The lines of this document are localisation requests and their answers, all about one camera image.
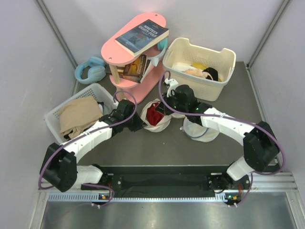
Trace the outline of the beige trim mesh laundry bag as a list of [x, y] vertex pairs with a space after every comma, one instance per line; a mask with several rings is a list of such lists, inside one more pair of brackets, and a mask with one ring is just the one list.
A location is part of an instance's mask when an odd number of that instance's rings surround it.
[[171, 122], [172, 118], [181, 119], [185, 118], [185, 115], [173, 113], [170, 115], [164, 115], [156, 111], [157, 105], [160, 104], [159, 99], [154, 99], [147, 103], [142, 109], [140, 118], [144, 122], [144, 129], [153, 133], [163, 131]]

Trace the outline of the red bra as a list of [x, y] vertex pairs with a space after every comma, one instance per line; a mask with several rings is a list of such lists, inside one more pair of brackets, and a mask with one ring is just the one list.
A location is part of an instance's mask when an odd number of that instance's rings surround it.
[[164, 117], [163, 114], [156, 111], [156, 107], [160, 102], [152, 103], [151, 106], [147, 109], [146, 120], [152, 126], [156, 126]]

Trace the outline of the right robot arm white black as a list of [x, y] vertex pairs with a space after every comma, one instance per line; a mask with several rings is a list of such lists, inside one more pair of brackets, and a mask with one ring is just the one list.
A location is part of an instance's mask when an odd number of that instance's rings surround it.
[[232, 189], [240, 179], [252, 172], [263, 172], [277, 156], [280, 149], [268, 123], [246, 123], [218, 111], [209, 104], [199, 102], [188, 85], [179, 85], [175, 80], [166, 82], [168, 88], [156, 111], [165, 115], [184, 116], [183, 131], [191, 139], [210, 142], [224, 134], [238, 142], [243, 156], [234, 161], [218, 181], [212, 181], [215, 189]]

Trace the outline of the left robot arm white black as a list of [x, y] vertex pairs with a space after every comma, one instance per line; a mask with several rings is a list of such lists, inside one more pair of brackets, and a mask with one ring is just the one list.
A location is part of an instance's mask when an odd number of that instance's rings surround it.
[[97, 189], [105, 188], [108, 178], [99, 166], [80, 166], [78, 162], [97, 145], [125, 128], [132, 132], [142, 129], [144, 122], [136, 109], [134, 103], [121, 100], [116, 109], [102, 116], [79, 136], [62, 144], [49, 145], [40, 170], [39, 188], [45, 188], [42, 181], [61, 192], [86, 184], [93, 184]]

